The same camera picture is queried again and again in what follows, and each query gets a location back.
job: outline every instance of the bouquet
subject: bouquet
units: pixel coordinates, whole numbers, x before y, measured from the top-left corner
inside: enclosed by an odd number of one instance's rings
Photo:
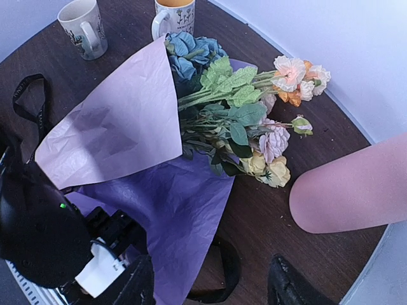
[[[271,187],[291,178],[283,156],[292,129],[312,135],[303,116],[289,123],[268,118],[278,95],[295,107],[325,90],[331,75],[307,60],[279,56],[276,70],[248,65],[233,72],[215,39],[169,34],[167,52],[178,94],[183,156],[206,154],[213,172],[246,174]]]

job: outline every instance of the white wall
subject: white wall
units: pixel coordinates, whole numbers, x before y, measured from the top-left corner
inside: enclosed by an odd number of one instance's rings
[[[334,100],[373,142],[407,131],[407,1],[211,1],[331,71]]]
[[[57,19],[70,0],[0,0],[0,62]]]

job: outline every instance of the lilac paper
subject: lilac paper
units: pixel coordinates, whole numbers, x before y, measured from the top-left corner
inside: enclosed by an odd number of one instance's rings
[[[117,179],[182,154],[164,39],[117,68],[38,147],[36,161],[59,189]]]
[[[147,231],[157,305],[181,305],[198,276],[226,205],[233,179],[214,175],[208,158],[182,157],[68,196],[88,214],[121,209]]]

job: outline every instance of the black strap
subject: black strap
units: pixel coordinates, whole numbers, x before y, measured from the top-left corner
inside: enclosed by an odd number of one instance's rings
[[[190,292],[188,298],[205,304],[221,303],[227,300],[235,290],[240,279],[240,257],[235,247],[226,240],[215,236],[212,247],[219,247],[221,251],[223,270],[224,270],[224,289]]]
[[[44,84],[44,103],[41,106],[38,114],[35,116],[31,114],[27,109],[25,109],[22,105],[17,103],[17,100],[23,95],[24,91],[29,87],[30,84],[37,80],[43,80]],[[38,145],[41,143],[45,136],[50,132],[52,129],[49,116],[50,116],[50,104],[51,104],[51,86],[50,83],[46,80],[46,78],[42,74],[35,74],[30,75],[24,78],[17,86],[17,89],[14,91],[13,94],[13,110],[14,112],[20,116],[21,118],[27,119],[35,124],[38,127]]]

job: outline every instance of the pink wrapping paper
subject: pink wrapping paper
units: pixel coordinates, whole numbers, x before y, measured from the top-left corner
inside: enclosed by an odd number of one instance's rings
[[[407,133],[307,173],[290,209],[310,233],[364,229],[407,220]]]
[[[36,161],[59,189],[117,179],[182,155],[164,39],[117,68],[38,147]]]

